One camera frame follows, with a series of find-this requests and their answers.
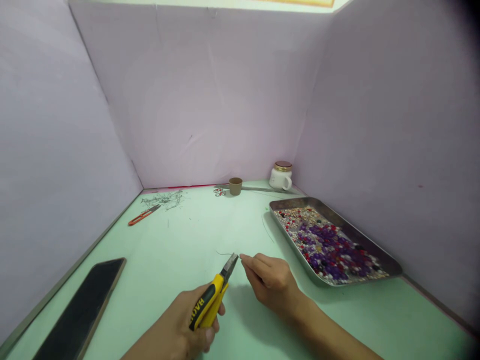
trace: smartphone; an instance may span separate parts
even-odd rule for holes
[[[97,329],[127,259],[91,268],[33,360],[81,360]]]

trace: left hand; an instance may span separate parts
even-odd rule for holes
[[[212,327],[190,330],[192,310],[210,283],[195,290],[182,291],[168,309],[126,352],[122,360],[192,360],[208,353],[215,333],[220,330],[215,318]],[[218,314],[225,314],[222,303]]]

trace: orange scissors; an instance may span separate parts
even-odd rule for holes
[[[154,211],[158,210],[161,205],[155,205],[154,207],[149,208],[148,210],[142,212],[140,215],[138,215],[136,218],[134,218],[132,221],[128,222],[128,226],[135,225],[139,221],[145,219],[148,215],[152,214]]]

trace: yellow pliers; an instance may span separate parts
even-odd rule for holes
[[[210,328],[214,324],[222,299],[229,287],[230,275],[232,275],[238,259],[239,256],[235,253],[230,256],[221,272],[215,275],[213,281],[196,302],[191,312],[191,330],[194,331],[198,327]]]

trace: scissors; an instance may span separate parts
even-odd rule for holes
[[[161,205],[155,205],[154,207],[151,207],[149,208],[148,210],[142,212],[140,215],[138,215],[136,218],[134,218],[132,221],[129,221],[128,222],[128,226],[132,226],[132,225],[135,225],[136,223],[138,223],[139,221],[145,219],[148,215],[150,215],[151,213],[153,213],[154,211],[158,210],[158,208],[160,207]]]
[[[219,312],[222,299],[229,287],[229,278],[234,271],[239,256],[233,253],[221,272],[215,275],[202,296],[196,302],[190,318],[190,330],[195,331],[196,328],[210,328],[214,324],[215,317]]]

